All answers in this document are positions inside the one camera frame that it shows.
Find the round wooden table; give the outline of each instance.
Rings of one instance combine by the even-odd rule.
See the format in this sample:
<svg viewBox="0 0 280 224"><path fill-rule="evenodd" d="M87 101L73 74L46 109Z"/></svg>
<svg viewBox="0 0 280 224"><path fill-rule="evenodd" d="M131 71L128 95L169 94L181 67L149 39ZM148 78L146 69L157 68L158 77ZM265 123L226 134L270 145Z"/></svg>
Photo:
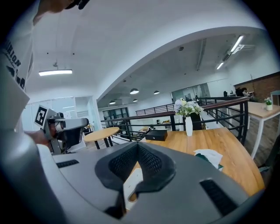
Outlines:
<svg viewBox="0 0 280 224"><path fill-rule="evenodd" d="M98 145L98 140L104 139L106 147L109 147L107 138L109 139L110 145L113 146L112 140L111 140L111 135L116 134L119 131L118 127L113 127L113 128L105 128L100 131L95 131L93 133L90 133L84 137L84 141L86 142L95 142L95 145L97 149L100 149Z"/></svg>

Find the vent slot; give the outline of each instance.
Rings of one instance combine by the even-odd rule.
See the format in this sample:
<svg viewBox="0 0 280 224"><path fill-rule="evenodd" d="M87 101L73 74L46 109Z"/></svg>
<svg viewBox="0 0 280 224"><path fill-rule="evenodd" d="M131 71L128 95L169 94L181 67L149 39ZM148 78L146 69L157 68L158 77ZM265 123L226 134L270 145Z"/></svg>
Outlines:
<svg viewBox="0 0 280 224"><path fill-rule="evenodd" d="M79 162L77 160L73 159L73 160L57 163L56 165L60 169L60 168L63 168L63 167L75 165L77 163L79 163Z"/></svg>
<svg viewBox="0 0 280 224"><path fill-rule="evenodd" d="M237 208L237 205L213 180L203 180L200 182L200 185L223 216L229 214Z"/></svg>

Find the black box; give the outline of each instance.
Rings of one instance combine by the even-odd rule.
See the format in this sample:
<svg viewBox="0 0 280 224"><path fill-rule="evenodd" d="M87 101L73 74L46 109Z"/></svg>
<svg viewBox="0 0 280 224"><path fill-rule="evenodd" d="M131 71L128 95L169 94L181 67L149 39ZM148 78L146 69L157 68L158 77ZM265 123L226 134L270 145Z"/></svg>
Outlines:
<svg viewBox="0 0 280 224"><path fill-rule="evenodd" d="M146 140L165 141L167 130L149 130L145 134Z"/></svg>

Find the white shirt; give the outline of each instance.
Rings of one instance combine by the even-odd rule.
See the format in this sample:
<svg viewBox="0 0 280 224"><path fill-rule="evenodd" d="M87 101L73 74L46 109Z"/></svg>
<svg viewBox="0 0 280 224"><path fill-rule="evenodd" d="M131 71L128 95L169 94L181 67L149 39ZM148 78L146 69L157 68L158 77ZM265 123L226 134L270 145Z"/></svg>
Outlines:
<svg viewBox="0 0 280 224"><path fill-rule="evenodd" d="M35 1L18 19L0 48L0 101L5 111L4 116L0 116L0 123L5 129L15 128L29 101L24 90L32 71L33 19L38 12L39 2Z"/></svg>

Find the potted plant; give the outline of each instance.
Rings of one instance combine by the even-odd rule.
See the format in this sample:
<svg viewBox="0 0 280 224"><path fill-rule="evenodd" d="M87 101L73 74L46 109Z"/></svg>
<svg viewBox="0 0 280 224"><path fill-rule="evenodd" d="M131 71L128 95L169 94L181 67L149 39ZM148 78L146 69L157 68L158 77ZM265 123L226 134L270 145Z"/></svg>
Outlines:
<svg viewBox="0 0 280 224"><path fill-rule="evenodd" d="M266 98L264 100L264 102L266 103L266 109L267 110L272 110L272 101L271 101L270 97Z"/></svg>
<svg viewBox="0 0 280 224"><path fill-rule="evenodd" d="M186 102L183 98L181 98L176 100L174 104L174 111L177 115L182 115L185 117L185 130L187 132L187 136L192 136L193 123L190 114L199 114L201 111L203 111L203 108L200 107L195 101Z"/></svg>

